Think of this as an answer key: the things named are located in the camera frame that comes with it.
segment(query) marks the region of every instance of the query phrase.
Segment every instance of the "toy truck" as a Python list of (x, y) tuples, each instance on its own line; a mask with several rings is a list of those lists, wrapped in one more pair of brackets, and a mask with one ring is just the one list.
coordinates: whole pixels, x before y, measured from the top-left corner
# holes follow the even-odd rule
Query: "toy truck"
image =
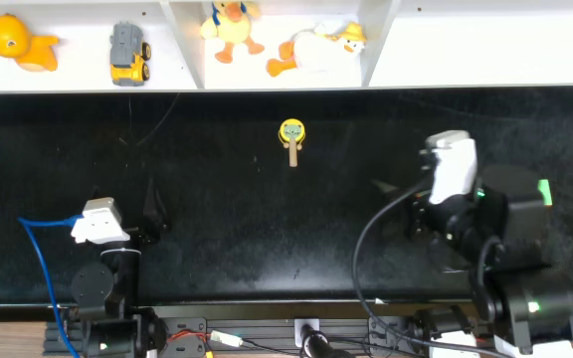
[(143, 32), (136, 25), (118, 23), (109, 37), (111, 80), (118, 86), (143, 86), (149, 80), (151, 48), (143, 42)]

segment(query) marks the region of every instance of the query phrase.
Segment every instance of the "toy wheel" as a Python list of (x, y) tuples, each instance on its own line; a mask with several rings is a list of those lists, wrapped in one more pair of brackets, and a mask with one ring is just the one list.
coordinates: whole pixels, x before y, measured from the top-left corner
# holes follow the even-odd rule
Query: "toy wheel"
[(147, 64), (143, 64), (143, 80), (147, 81), (149, 80), (149, 66)]
[(151, 46), (147, 43), (143, 43), (143, 60), (147, 61), (151, 59)]

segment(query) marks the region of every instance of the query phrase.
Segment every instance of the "white shelf panel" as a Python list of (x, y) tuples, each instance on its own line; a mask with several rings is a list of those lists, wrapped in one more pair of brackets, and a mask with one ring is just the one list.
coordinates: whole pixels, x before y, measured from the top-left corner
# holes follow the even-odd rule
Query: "white shelf panel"
[[(194, 90), (174, 36), (158, 3), (88, 5), (7, 5), (0, 15), (20, 17), (37, 35), (56, 35), (59, 67), (29, 73), (0, 57), (0, 92), (97, 92)], [(151, 79), (138, 88), (118, 87), (109, 73), (109, 36), (118, 21), (139, 26), (151, 45)]]
[(269, 59), (279, 58), (279, 46), (289, 41), (303, 29), (313, 29), (323, 23), (329, 33), (335, 33), (356, 15), (268, 15), (253, 20), (252, 38), (263, 44), (265, 51), (249, 55), (246, 45), (234, 49), (234, 62), (221, 64), (214, 55), (224, 48), (219, 39), (205, 42), (205, 89), (206, 90), (297, 90), (297, 89), (354, 89), (361, 87), (359, 59), (350, 67), (338, 71), (311, 73), (303, 70), (289, 70), (276, 78), (266, 71)]
[(573, 2), (404, 1), (370, 82), (546, 85), (573, 85)]

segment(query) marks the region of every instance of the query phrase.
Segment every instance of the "toy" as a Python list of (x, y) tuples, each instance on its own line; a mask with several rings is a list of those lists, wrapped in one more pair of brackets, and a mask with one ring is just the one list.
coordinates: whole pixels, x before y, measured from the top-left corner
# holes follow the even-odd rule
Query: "toy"
[(15, 59), (20, 68), (30, 72), (54, 71), (57, 59), (51, 46), (56, 36), (34, 36), (16, 16), (0, 16), (0, 56)]
[(234, 46), (245, 43), (249, 47), (249, 53), (256, 55), (265, 50), (265, 47), (256, 44), (252, 40), (251, 21), (252, 17), (260, 17), (260, 9), (256, 4), (234, 1), (213, 2), (213, 14), (200, 29), (200, 34), (205, 39), (218, 37), (225, 42), (225, 49), (216, 54), (216, 59), (223, 64), (231, 64)]
[(143, 42), (143, 32), (136, 25), (118, 23), (109, 37), (111, 81), (119, 86), (143, 86), (149, 80), (151, 47)]
[(364, 49), (366, 38), (362, 27), (350, 23), (346, 30), (337, 36), (321, 33), (321, 27), (314, 31), (297, 33), (293, 41), (280, 45), (280, 60), (271, 59), (267, 72), (272, 77), (291, 69), (323, 72), (350, 65)]
[(297, 119), (287, 119), (280, 125), (278, 138), (288, 149), (288, 165), (297, 166), (297, 151), (302, 150), (302, 143), (306, 137), (304, 124)]

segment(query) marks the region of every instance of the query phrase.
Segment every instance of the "black tabletop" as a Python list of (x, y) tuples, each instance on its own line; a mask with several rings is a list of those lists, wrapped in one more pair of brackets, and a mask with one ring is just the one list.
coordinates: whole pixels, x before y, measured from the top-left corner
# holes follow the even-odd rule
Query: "black tabletop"
[[(183, 93), (160, 122), (175, 97), (0, 95), (0, 304), (48, 302), (17, 217), (79, 214), (99, 187), (133, 218), (149, 178), (173, 229), (143, 249), (140, 303), (353, 298), (349, 260), (388, 200), (381, 183), (412, 185), (425, 138), (448, 129), (477, 140), (481, 168), (549, 179), (544, 254), (573, 278), (573, 88)], [(277, 136), (290, 117), (306, 128), (297, 168)], [(398, 222), (364, 248), (369, 296), (467, 298), (466, 274), (442, 273)], [(98, 249), (69, 229), (35, 232), (59, 301), (72, 302), (72, 277)]]

